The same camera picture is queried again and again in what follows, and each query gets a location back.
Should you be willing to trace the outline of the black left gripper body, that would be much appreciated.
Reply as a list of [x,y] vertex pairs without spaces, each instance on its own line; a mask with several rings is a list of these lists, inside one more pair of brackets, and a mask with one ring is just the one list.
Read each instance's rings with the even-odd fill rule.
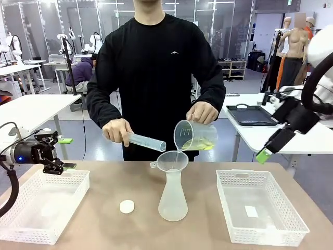
[[57,159],[55,147],[51,143],[26,140],[16,144],[14,160],[18,164],[44,164]]

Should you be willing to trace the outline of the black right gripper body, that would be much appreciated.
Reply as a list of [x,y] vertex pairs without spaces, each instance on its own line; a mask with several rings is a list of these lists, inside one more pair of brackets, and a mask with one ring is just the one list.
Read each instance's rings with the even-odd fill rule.
[[297,99],[286,99],[276,109],[272,117],[279,123],[286,123],[292,131],[307,134],[319,121],[320,117],[306,109]]

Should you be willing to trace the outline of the white round flask cap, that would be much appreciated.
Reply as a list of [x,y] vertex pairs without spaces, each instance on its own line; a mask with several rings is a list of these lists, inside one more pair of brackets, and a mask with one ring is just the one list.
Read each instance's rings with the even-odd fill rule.
[[133,212],[135,209],[135,203],[132,200],[123,200],[120,204],[119,204],[119,210],[121,213],[123,214],[130,214],[131,212]]

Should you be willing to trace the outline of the clear plastic measuring beaker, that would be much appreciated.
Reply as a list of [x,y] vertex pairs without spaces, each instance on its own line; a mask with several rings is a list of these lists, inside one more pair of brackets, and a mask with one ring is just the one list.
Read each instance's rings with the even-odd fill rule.
[[194,121],[182,120],[174,129],[174,143],[179,152],[211,150],[218,138],[215,126]]

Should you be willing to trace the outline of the clear plastic graduated cylinder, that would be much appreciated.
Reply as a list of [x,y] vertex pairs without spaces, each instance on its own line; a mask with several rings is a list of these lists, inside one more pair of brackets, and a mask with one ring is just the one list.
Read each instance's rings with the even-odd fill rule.
[[129,137],[130,144],[132,143],[132,144],[142,146],[145,148],[149,148],[149,149],[159,151],[159,152],[165,152],[165,150],[166,150],[166,142],[164,142],[164,141],[152,139],[149,137],[145,137],[145,136],[137,135],[137,134],[133,134],[133,133],[128,133],[128,137]]

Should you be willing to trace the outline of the person's left forearm black sleeve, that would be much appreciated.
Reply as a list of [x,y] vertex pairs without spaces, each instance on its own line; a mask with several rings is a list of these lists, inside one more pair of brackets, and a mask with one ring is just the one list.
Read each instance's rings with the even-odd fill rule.
[[198,84],[201,89],[197,102],[209,103],[219,114],[226,95],[226,87],[223,83],[223,76],[218,74],[210,80],[198,81]]

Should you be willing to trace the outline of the person's right forearm black sleeve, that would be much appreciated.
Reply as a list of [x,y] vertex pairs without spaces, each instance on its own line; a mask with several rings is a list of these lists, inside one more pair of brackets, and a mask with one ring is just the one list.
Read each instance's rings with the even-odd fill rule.
[[120,111],[110,102],[110,95],[117,90],[110,84],[90,81],[87,85],[87,110],[90,118],[102,128],[109,121],[122,118]]

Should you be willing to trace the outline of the person's right hand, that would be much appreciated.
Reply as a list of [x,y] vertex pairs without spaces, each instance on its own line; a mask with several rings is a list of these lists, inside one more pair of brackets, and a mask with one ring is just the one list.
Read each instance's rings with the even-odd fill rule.
[[123,118],[110,120],[102,127],[103,135],[106,139],[115,143],[123,143],[125,147],[130,144],[130,134],[133,130],[130,124]]

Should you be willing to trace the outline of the person's left hand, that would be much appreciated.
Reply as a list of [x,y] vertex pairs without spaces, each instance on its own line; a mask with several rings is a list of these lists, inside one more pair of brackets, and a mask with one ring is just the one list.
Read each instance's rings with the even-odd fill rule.
[[219,112],[207,102],[196,102],[187,112],[186,119],[200,124],[210,124],[219,115]]

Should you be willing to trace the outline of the white side table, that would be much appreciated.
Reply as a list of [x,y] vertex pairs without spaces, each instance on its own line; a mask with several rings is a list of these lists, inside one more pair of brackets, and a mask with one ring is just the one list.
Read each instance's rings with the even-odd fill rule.
[[[223,111],[236,129],[232,161],[237,160],[240,139],[243,139],[253,152],[258,152],[263,148],[269,137],[282,127],[281,125],[274,127],[244,127],[235,121],[227,109],[227,106],[238,104],[256,105],[260,97],[261,94],[259,93],[230,94],[224,100]],[[290,173],[295,173],[300,155],[333,155],[333,130],[319,122],[307,134],[297,133],[279,153],[290,155],[287,170]]]
[[8,136],[13,127],[25,127],[31,134],[53,118],[58,134],[62,135],[58,113],[80,98],[79,94],[30,94],[1,105],[0,152],[13,143]]

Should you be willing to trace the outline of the black plastic tray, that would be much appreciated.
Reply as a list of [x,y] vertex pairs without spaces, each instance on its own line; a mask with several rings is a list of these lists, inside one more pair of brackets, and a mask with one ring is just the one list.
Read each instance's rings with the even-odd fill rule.
[[273,127],[278,122],[272,118],[272,115],[261,106],[249,106],[247,104],[227,105],[230,115],[234,120],[244,127]]

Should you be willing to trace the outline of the white perforated plastic basket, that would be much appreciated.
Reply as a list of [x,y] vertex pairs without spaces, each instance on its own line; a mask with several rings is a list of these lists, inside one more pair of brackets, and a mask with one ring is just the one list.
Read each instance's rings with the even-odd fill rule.
[[297,247],[310,231],[268,171],[217,170],[216,186],[232,243]]
[[57,176],[38,170],[0,218],[0,240],[54,245],[89,189],[89,171]]

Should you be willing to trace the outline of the beige mannequin dark trousers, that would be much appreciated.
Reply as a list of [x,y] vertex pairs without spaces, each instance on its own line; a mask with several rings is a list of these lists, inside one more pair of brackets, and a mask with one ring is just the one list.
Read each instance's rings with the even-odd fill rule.
[[306,60],[310,41],[308,33],[304,29],[306,27],[306,16],[305,13],[296,13],[294,17],[294,28],[286,31],[280,39],[281,45],[288,39],[288,50],[284,53],[283,69],[277,84],[278,89],[282,86],[294,85],[298,73],[300,71],[302,74],[304,73],[304,69],[301,70],[301,67]]

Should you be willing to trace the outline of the seated person purple hoodie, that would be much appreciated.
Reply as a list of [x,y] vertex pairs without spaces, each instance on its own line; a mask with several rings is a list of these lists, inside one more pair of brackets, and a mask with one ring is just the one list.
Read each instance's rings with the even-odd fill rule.
[[91,57],[83,57],[81,61],[72,69],[73,80],[77,92],[87,94],[87,84],[92,75],[93,68],[96,65],[97,54]]

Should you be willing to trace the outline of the white background desk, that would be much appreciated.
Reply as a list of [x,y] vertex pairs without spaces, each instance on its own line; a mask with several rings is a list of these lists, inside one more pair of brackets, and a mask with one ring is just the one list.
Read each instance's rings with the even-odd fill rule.
[[32,78],[34,76],[34,69],[40,74],[43,87],[38,90],[38,93],[43,93],[50,88],[46,87],[44,76],[42,73],[42,65],[45,63],[45,60],[28,60],[23,61],[22,64],[11,65],[0,67],[0,81],[4,82],[5,80],[11,82],[15,86],[15,78],[18,80],[19,88],[23,88],[22,94],[35,94],[34,84]]

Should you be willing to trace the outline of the black tripod pole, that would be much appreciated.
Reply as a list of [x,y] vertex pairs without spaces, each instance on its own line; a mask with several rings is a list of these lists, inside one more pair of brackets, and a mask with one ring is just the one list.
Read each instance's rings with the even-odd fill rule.
[[65,58],[66,58],[66,64],[67,64],[68,72],[69,72],[69,76],[70,76],[70,82],[71,82],[71,85],[72,85],[72,92],[73,92],[74,95],[77,95],[76,87],[75,87],[75,84],[74,84],[72,68],[71,68],[71,59],[69,57],[69,53],[68,53],[68,49],[67,49],[67,39],[63,36],[61,38],[61,40],[62,40],[62,44],[63,44],[63,53],[64,53]]

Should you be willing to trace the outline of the white paper label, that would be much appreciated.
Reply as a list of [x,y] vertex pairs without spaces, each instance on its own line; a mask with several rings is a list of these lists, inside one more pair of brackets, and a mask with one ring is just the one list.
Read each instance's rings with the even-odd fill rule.
[[246,211],[246,214],[247,214],[247,217],[250,217],[250,218],[258,218],[258,213],[257,213],[257,210],[254,206],[245,206],[245,211]]

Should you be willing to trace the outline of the white shoe rack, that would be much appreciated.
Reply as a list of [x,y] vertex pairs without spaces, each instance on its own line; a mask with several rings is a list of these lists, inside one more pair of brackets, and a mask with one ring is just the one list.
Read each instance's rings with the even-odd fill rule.
[[243,80],[246,71],[246,61],[244,59],[220,58],[218,64],[222,67],[224,80]]

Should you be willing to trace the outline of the mannequin with orange garment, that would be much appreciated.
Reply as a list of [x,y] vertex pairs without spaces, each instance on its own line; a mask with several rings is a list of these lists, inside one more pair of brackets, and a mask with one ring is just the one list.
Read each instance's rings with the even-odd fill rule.
[[307,17],[306,18],[306,27],[304,28],[305,31],[308,33],[308,38],[311,40],[313,38],[312,28],[315,27],[315,18],[314,17]]

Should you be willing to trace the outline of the translucent plastic funnel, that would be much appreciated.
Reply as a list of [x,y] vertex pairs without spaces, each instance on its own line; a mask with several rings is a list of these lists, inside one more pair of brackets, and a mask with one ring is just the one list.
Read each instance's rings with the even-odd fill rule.
[[184,152],[168,151],[161,154],[156,161],[150,163],[151,168],[158,168],[164,172],[182,171],[189,163]]

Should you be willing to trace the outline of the person in black sweater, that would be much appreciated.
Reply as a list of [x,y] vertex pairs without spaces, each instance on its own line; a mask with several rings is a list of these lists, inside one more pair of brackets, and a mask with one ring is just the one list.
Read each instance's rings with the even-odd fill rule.
[[[133,0],[134,17],[106,36],[90,81],[117,87],[110,102],[133,133],[175,150],[175,126],[197,102],[198,81],[222,74],[202,31],[166,14],[161,0]],[[159,152],[123,143],[125,161],[153,161]]]

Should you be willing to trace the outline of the translucent plastic conical flask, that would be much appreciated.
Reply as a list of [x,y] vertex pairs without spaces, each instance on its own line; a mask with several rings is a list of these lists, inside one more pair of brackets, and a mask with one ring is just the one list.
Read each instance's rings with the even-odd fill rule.
[[171,169],[166,174],[166,184],[159,202],[160,216],[171,222],[180,221],[188,213],[188,206],[181,184],[181,171]]

